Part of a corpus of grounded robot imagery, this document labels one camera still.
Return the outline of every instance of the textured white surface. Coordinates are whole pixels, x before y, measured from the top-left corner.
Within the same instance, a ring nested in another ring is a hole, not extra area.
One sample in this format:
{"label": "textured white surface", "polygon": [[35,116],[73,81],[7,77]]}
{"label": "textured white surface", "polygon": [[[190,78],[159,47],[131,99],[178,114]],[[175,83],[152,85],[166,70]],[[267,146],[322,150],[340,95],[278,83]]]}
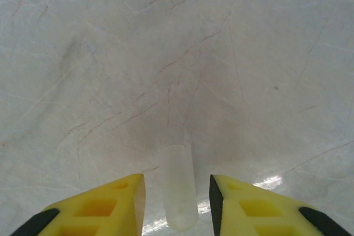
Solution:
{"label": "textured white surface", "polygon": [[0,0],[0,234],[145,172],[144,235],[166,227],[156,150],[314,204],[354,233],[354,0]]}

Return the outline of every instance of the translucent plastic cylinder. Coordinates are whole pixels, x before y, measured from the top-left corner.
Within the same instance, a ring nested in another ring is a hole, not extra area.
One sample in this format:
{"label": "translucent plastic cylinder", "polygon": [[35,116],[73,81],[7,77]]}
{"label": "translucent plastic cylinder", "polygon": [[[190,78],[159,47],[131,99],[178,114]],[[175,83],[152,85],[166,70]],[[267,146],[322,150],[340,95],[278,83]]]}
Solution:
{"label": "translucent plastic cylinder", "polygon": [[172,145],[158,151],[160,178],[168,225],[188,230],[198,220],[191,147]]}

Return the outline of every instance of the yellow plastic part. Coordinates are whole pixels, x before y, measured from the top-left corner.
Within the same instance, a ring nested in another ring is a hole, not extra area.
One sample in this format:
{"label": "yellow plastic part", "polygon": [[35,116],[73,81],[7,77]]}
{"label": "yellow plastic part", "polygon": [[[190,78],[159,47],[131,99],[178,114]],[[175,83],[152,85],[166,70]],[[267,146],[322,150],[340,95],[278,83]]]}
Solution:
{"label": "yellow plastic part", "polygon": [[141,235],[144,208],[144,175],[134,174],[67,198],[46,209],[60,213],[40,236]]}
{"label": "yellow plastic part", "polygon": [[321,236],[298,211],[311,207],[223,175],[214,175],[223,195],[221,236]]}

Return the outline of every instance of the plastic tube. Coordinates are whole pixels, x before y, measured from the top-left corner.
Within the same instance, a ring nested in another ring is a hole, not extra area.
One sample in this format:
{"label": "plastic tube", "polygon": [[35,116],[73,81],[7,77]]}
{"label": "plastic tube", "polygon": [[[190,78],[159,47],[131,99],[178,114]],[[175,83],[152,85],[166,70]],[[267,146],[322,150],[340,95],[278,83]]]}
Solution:
{"label": "plastic tube", "polygon": [[198,220],[191,147],[167,146],[158,155],[166,220],[175,230],[188,230]]}

